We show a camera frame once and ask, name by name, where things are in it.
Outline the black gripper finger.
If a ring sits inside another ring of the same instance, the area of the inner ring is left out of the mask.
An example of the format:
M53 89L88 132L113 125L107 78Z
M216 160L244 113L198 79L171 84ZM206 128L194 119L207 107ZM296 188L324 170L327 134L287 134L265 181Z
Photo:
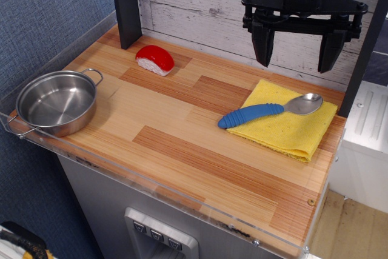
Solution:
M318 71L320 73L332 70L344 47L345 38L346 33L344 30L334 30L323 35L318 63Z
M274 36L275 32L262 23L252 24L252 42L256 60L264 67L268 67L270 63Z

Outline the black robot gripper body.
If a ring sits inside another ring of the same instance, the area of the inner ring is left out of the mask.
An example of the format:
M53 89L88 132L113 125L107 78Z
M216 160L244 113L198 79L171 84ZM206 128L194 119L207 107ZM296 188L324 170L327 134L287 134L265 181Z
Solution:
M368 5L356 0L242 0L243 27L260 24L272 31L325 35L343 32L359 38Z

